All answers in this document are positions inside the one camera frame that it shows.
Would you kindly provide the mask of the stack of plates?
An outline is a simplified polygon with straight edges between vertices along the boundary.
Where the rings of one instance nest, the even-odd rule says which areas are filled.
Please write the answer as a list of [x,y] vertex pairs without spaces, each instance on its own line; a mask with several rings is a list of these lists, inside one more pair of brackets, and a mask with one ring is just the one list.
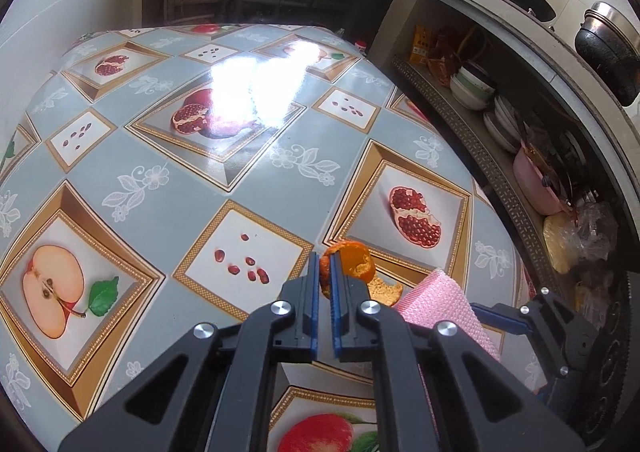
[[489,134],[506,152],[516,154],[521,149],[522,137],[518,130],[515,108],[503,97],[496,94],[491,106],[484,112],[483,120]]

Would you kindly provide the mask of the orange peel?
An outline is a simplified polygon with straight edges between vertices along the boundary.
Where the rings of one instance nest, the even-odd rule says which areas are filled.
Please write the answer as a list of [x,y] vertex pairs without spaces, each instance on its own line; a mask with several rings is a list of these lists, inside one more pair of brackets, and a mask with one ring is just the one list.
[[333,255],[340,256],[344,276],[367,284],[373,300],[389,307],[399,302],[404,287],[401,284],[390,285],[380,279],[367,246],[349,240],[331,245],[319,259],[320,290],[325,298],[331,297],[330,259]]

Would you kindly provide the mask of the bag of yellow grain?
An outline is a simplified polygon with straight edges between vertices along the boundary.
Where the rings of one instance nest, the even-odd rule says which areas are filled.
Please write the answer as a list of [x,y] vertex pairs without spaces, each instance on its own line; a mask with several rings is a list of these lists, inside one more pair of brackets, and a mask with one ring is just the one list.
[[567,274],[582,261],[607,260],[617,245],[618,223],[608,202],[584,203],[544,220],[544,244],[553,269]]

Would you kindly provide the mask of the pink sponge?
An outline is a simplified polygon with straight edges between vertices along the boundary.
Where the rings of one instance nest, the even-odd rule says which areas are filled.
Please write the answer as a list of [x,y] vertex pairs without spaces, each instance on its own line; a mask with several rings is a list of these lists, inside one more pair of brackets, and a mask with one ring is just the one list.
[[491,357],[500,361],[497,347],[477,319],[462,288],[440,269],[432,271],[393,308],[407,322],[424,328],[434,328],[440,321],[454,322]]

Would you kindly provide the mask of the orange snack packet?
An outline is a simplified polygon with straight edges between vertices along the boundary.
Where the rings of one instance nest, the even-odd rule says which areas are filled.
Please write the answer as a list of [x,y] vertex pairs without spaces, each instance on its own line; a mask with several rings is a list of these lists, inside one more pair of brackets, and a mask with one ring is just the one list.
[[427,64],[435,38],[434,30],[421,24],[416,24],[413,31],[409,62],[416,65]]

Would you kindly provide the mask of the fruit pattern tablecloth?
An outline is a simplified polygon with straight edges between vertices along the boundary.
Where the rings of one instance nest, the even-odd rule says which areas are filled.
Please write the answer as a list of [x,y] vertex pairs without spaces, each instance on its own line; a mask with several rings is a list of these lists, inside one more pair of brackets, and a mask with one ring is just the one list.
[[63,437],[201,321],[241,322],[309,258],[366,244],[407,294],[527,296],[520,256],[442,134],[320,27],[90,34],[1,152],[1,392]]

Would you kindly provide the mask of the pink plastic basin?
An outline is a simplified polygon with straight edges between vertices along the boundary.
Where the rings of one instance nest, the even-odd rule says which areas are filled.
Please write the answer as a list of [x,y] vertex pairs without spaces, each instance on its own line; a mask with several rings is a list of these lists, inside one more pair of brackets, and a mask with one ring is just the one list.
[[525,153],[518,150],[513,161],[513,173],[518,186],[533,209],[542,216],[551,216],[559,212],[568,212],[563,202],[550,188],[542,184],[544,176],[534,162]]

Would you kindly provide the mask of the stack of white bowls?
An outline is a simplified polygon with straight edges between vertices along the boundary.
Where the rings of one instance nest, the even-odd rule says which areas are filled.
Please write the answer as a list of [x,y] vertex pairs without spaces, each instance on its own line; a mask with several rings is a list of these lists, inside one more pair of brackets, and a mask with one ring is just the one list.
[[479,65],[466,62],[450,77],[452,95],[468,110],[481,111],[488,108],[497,84]]

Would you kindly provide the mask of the perforated metal shelf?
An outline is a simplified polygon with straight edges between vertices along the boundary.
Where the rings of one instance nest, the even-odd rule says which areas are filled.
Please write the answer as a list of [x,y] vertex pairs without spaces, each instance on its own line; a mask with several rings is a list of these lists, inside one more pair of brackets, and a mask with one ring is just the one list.
[[480,184],[534,284],[549,287],[574,302],[573,280],[552,267],[542,233],[544,217],[518,187],[512,156],[491,138],[483,117],[461,105],[426,68],[409,63],[403,56],[392,56],[390,78],[431,121]]

